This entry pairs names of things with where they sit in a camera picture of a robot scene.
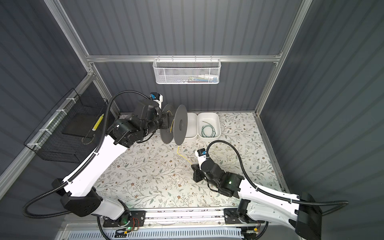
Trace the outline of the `grey perforated cable spool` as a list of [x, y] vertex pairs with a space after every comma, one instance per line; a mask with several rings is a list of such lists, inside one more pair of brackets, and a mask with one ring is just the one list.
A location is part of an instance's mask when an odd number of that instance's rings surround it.
[[179, 105], [179, 107], [175, 109], [172, 105], [167, 104], [162, 112], [165, 112], [166, 110], [173, 111], [173, 122], [169, 130], [160, 130], [161, 139], [165, 144], [169, 144], [174, 140], [176, 145], [180, 146], [186, 138], [188, 125], [187, 108], [184, 105]]

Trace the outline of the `white tray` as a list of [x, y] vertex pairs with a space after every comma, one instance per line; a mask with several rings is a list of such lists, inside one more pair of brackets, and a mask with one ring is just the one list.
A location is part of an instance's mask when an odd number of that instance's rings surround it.
[[198, 114], [198, 136], [204, 142], [218, 140], [221, 136], [221, 124], [217, 113]]
[[188, 113], [188, 125], [185, 142], [195, 141], [198, 137], [198, 115]]

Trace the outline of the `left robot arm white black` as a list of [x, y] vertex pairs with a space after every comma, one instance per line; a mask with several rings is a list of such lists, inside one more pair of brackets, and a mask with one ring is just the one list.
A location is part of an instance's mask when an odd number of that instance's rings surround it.
[[[127, 119], [118, 119], [111, 126], [103, 124], [99, 144], [90, 155], [67, 177], [53, 183], [53, 189], [28, 201], [22, 208], [27, 218], [47, 219], [67, 214], [79, 217], [94, 215], [108, 217], [126, 226], [132, 219], [129, 208], [122, 201], [112, 201], [97, 194], [95, 182], [104, 171], [135, 143], [144, 143], [161, 129], [172, 125], [172, 109], [162, 111], [163, 96], [152, 92], [138, 102], [135, 112]], [[64, 212], [34, 214], [28, 208], [54, 193], [61, 195]]]

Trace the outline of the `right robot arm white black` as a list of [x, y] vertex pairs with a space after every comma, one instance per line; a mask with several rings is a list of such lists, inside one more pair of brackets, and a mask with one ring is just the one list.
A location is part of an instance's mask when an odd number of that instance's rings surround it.
[[209, 149], [196, 150], [198, 163], [191, 166], [193, 180], [206, 181], [220, 195], [240, 200], [235, 216], [241, 223], [276, 223], [294, 230], [306, 240], [319, 240], [322, 218], [346, 207], [348, 201], [317, 202], [308, 193], [300, 195], [275, 191], [254, 183], [240, 160], [242, 174], [225, 172], [209, 155]]

